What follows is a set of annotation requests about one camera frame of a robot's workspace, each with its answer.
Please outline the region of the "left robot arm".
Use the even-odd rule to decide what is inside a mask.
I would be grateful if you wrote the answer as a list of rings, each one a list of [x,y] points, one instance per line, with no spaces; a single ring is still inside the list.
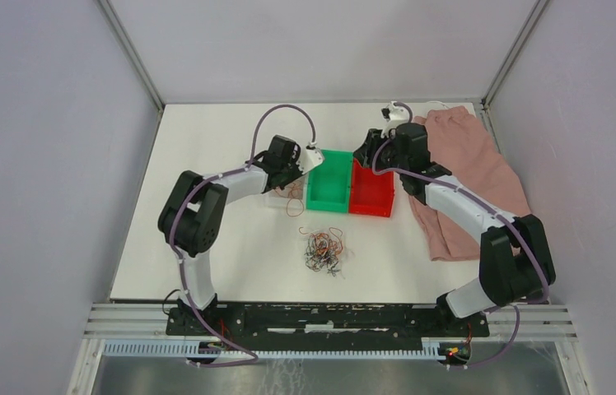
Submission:
[[[196,333],[216,328],[217,298],[212,283],[210,249],[216,242],[226,206],[240,199],[283,189],[314,168],[324,156],[315,144],[300,146],[276,135],[268,149],[251,156],[241,167],[201,175],[191,170],[175,182],[157,221],[158,230],[175,255],[182,300],[191,308],[186,323]]]

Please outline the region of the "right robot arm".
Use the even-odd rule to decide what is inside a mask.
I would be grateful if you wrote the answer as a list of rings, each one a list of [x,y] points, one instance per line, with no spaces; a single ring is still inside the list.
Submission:
[[[548,300],[556,275],[540,219],[503,211],[466,188],[432,160],[421,124],[371,129],[353,157],[376,175],[398,174],[408,195],[449,217],[478,243],[478,275],[436,302],[440,333],[458,334],[477,313]]]

